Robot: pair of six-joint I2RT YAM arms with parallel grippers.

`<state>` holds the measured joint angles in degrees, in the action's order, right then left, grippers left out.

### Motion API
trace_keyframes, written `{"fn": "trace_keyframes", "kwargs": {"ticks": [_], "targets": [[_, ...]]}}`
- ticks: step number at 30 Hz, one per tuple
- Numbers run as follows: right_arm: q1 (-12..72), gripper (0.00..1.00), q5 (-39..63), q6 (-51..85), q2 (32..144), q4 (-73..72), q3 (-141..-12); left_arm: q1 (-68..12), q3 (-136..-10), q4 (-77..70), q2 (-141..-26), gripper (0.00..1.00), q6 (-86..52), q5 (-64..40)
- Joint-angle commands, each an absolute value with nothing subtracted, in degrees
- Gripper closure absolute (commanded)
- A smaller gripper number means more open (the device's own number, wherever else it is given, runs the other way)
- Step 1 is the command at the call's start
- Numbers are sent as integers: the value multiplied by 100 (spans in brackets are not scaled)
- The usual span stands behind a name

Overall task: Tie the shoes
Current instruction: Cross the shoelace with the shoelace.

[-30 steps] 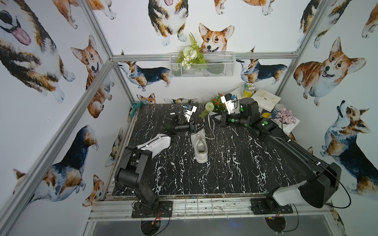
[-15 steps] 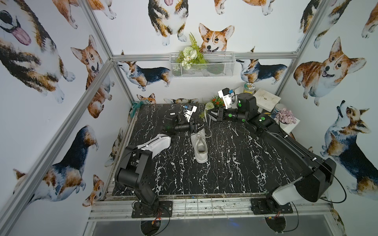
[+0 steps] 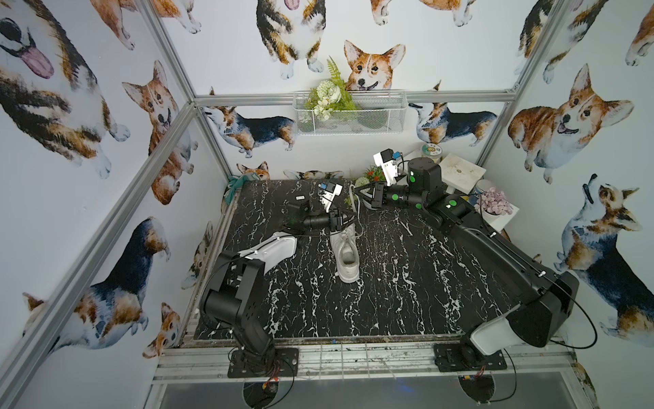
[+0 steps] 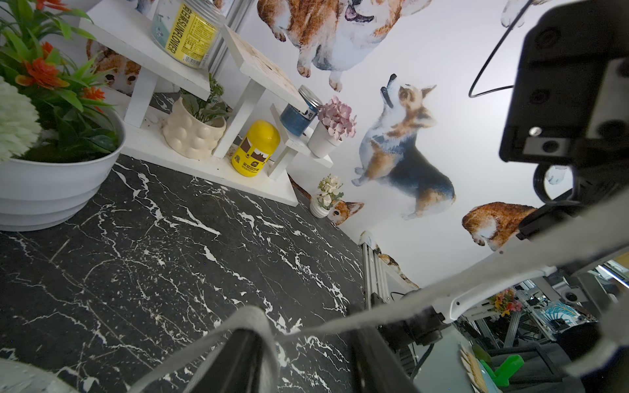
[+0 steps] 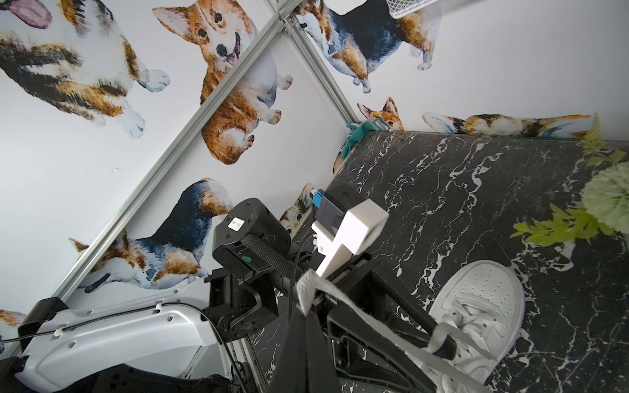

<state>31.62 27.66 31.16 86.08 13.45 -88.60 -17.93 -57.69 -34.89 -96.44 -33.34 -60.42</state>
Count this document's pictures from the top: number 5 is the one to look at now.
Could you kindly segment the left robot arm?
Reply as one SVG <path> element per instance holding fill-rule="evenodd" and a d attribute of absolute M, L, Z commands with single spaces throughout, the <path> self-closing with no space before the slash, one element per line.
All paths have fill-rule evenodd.
<path fill-rule="evenodd" d="M 208 306 L 183 296 L 147 299 L 118 309 L 87 313 L 57 298 L 43 300 L 19 329 L 23 353 L 1 362 L 1 379 L 16 378 L 37 392 L 64 391 L 86 378 L 101 391 L 107 373 L 165 350 L 231 342 L 275 320 L 275 293 L 299 306 L 293 311 L 272 392 L 336 392 L 343 379 L 400 392 L 436 387 L 410 358 L 416 341 L 398 336 L 385 302 L 405 307 L 430 334 L 421 355 L 438 365 L 455 356 L 452 335 L 394 288 L 394 278 L 366 253 L 388 213 L 351 191 L 317 191 L 312 228 L 318 265 L 301 263 L 290 239 L 265 206 L 238 204 L 215 233 L 219 262 L 209 280 Z"/>

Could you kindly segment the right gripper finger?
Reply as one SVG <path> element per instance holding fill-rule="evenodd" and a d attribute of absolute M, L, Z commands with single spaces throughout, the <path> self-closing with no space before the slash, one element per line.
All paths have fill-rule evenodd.
<path fill-rule="evenodd" d="M 330 303 L 304 315 L 296 304 L 289 309 L 288 332 L 273 372 L 269 392 L 339 392 L 326 324 Z"/>

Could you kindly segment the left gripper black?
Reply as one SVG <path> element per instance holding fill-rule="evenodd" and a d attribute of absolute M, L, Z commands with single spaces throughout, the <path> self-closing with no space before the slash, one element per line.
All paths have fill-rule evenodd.
<path fill-rule="evenodd" d="M 453 360 L 455 341 L 401 290 L 397 277 L 363 253 L 329 279 L 293 269 L 289 300 L 289 390 L 339 392 L 348 381 L 394 392 L 434 392 L 437 385 L 411 355 L 438 366 Z"/>

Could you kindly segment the white sneaker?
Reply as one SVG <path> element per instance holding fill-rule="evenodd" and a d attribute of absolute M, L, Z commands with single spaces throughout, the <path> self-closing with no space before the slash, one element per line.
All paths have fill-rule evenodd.
<path fill-rule="evenodd" d="M 437 392 L 471 392 L 481 387 L 517 341 L 525 313 L 524 288 L 516 274 L 491 260 L 478 260 L 452 276 L 432 303 L 437 323 L 427 347 L 434 355 L 451 338 L 453 360 L 439 371 L 434 362 L 420 369 Z"/>

